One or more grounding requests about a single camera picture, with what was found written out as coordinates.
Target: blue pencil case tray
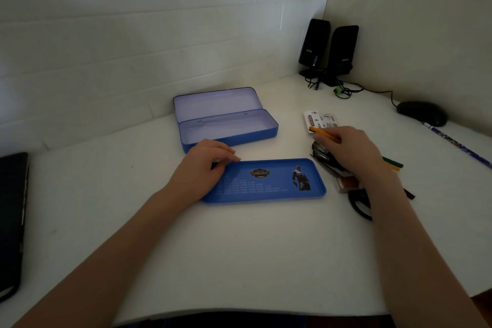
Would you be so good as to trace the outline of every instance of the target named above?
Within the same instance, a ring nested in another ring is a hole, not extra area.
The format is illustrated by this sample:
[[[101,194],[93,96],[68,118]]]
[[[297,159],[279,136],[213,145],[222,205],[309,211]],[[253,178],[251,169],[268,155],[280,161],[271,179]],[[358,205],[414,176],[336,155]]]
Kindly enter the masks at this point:
[[[207,205],[249,201],[312,199],[326,187],[308,158],[230,163],[214,188],[202,199]]]
[[[173,102],[185,153],[203,139],[232,146],[273,138],[279,131],[251,87],[181,95]]]

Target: black computer mouse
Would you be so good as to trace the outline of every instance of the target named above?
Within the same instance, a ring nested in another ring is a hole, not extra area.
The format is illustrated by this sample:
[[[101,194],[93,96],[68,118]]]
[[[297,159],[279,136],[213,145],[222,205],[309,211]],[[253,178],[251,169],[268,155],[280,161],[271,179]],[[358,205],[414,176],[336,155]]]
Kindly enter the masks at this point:
[[[397,112],[438,127],[444,126],[449,118],[439,105],[425,101],[403,101],[398,104]]]

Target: black speaker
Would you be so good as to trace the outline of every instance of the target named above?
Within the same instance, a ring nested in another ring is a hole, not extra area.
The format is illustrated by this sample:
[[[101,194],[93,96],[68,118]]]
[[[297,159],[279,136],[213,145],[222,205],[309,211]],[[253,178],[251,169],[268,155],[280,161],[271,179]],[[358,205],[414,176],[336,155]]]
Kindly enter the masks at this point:
[[[303,49],[299,56],[299,64],[307,66],[309,70],[319,69],[325,54],[330,37],[331,25],[329,21],[313,18],[309,23],[304,39]]]
[[[358,33],[357,25],[341,26],[335,29],[326,68],[327,75],[342,76],[350,73],[353,68],[352,60]]]

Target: person's right arm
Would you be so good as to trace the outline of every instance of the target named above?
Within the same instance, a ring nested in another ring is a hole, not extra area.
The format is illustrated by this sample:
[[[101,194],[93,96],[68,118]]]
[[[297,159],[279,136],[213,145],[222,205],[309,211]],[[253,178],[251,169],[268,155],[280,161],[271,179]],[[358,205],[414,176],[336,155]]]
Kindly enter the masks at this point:
[[[366,133],[353,127],[325,131],[341,144],[322,135],[316,141],[359,177],[369,196],[384,299],[398,328],[487,328]]]

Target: person's left arm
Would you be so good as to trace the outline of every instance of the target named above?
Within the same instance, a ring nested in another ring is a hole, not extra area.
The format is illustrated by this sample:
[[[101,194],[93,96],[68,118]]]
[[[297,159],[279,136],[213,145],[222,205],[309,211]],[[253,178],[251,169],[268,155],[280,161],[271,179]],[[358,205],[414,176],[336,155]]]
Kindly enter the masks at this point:
[[[106,328],[162,233],[218,182],[225,166],[240,160],[214,140],[194,146],[169,183],[83,263],[29,310],[13,328]],[[211,169],[212,162],[219,160]]]

